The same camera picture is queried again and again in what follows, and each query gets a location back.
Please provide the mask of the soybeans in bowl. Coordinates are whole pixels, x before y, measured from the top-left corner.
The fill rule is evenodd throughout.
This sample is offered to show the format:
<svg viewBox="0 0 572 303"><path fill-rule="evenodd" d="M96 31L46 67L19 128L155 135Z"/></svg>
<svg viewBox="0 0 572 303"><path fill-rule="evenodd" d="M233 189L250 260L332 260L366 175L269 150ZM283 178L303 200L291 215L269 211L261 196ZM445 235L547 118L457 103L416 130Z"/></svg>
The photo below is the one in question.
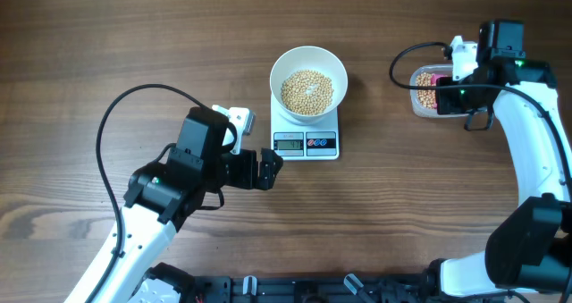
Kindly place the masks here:
<svg viewBox="0 0 572 303"><path fill-rule="evenodd" d="M295 114L322 114L332 103L332 95L332 80L318 71L297 71L282 83L282 102Z"/></svg>

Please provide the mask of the white digital kitchen scale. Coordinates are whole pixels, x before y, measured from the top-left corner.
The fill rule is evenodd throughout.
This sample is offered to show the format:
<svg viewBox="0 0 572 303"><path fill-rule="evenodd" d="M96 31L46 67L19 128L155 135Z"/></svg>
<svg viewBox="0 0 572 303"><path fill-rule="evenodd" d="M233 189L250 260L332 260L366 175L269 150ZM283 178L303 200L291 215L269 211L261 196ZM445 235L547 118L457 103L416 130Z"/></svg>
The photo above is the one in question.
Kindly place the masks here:
<svg viewBox="0 0 572 303"><path fill-rule="evenodd" d="M301 122L271 97L271 149L284 161L335 160L340 155L337 110Z"/></svg>

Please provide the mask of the white bowl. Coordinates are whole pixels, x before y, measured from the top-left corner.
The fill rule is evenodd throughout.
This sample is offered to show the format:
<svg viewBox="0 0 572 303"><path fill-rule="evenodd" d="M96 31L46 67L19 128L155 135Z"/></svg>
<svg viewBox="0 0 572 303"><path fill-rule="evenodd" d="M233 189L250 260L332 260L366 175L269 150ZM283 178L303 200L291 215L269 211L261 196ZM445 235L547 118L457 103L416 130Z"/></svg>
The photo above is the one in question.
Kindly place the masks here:
<svg viewBox="0 0 572 303"><path fill-rule="evenodd" d="M341 60L318 46L299 46L282 54L270 72L278 106L298 122L317 122L346 96L349 76Z"/></svg>

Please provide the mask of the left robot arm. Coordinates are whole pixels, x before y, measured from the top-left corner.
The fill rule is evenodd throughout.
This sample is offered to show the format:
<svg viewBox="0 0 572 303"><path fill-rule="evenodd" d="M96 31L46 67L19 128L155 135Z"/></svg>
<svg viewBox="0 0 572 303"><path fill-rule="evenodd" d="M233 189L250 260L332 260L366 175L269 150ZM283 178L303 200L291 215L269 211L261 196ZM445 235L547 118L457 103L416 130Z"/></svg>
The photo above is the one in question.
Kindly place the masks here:
<svg viewBox="0 0 572 303"><path fill-rule="evenodd" d="M233 154L236 143L224 140L227 133L238 133L227 116L199 106L189 110L177 142L164 152L166 161L152 161L131 175L122 221L112 228L68 301L128 301L186 219L206 209L206 194L221 195L224 186L273 187L282 158L268 148Z"/></svg>

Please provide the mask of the soybeans pile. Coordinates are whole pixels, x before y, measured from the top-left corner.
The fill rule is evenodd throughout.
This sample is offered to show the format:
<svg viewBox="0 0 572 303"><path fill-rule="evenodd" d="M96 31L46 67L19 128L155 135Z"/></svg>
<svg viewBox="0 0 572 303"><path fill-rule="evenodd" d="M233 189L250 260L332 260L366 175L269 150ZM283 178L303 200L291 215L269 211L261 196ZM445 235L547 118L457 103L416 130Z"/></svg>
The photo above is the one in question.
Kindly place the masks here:
<svg viewBox="0 0 572 303"><path fill-rule="evenodd" d="M421 72L416 76L416 85L419 87L434 87L430 79L434 73ZM416 97L422 107L435 110L437 108L436 93L432 89L422 89L416 92Z"/></svg>

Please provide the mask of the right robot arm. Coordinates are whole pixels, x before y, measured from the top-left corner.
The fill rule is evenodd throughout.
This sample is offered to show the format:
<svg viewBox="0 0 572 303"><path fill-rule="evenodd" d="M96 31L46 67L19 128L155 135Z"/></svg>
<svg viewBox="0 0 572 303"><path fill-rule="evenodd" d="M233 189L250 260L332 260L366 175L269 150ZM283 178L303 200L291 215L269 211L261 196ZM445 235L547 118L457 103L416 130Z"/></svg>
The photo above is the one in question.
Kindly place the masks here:
<svg viewBox="0 0 572 303"><path fill-rule="evenodd" d="M452 74L435 86L436 112L471 119L485 113L506 135L517 176L518 207L484 251L438 260L427 299L488 299L522 290L571 295L571 147L548 63L526 58L520 21L483 23L476 42L444 47Z"/></svg>

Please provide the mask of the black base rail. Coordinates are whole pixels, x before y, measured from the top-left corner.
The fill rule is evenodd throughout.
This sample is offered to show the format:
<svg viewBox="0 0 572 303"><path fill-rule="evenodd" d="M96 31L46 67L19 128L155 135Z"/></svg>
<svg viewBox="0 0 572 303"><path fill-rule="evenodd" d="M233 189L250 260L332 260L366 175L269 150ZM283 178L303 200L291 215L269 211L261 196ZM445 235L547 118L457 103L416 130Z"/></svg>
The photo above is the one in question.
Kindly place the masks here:
<svg viewBox="0 0 572 303"><path fill-rule="evenodd" d="M243 278L192 276L165 263L146 271L131 302L173 303L400 303L438 302L436 276Z"/></svg>

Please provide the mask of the pink measuring scoop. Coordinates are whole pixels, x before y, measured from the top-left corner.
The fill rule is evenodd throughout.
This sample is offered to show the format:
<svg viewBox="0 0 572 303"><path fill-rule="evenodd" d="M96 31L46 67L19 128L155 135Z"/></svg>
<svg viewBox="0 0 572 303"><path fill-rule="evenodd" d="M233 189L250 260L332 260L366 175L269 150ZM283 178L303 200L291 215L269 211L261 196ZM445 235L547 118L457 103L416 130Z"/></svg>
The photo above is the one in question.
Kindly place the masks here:
<svg viewBox="0 0 572 303"><path fill-rule="evenodd" d="M435 87L449 86L451 84L451 76L435 73L431 76L430 82Z"/></svg>

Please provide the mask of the clear plastic container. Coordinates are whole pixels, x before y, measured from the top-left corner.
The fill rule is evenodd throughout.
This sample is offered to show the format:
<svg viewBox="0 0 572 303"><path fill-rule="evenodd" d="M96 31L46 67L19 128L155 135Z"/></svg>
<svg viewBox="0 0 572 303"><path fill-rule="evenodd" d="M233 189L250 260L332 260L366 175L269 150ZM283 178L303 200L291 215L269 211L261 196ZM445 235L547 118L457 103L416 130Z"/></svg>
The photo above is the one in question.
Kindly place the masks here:
<svg viewBox="0 0 572 303"><path fill-rule="evenodd" d="M440 77L452 75L453 66L451 64L426 65L417 69L410 78L410 86L435 86ZM436 91L435 90L410 90L411 104L414 114L424 118L452 118L463 117L463 114L443 114L437 113Z"/></svg>

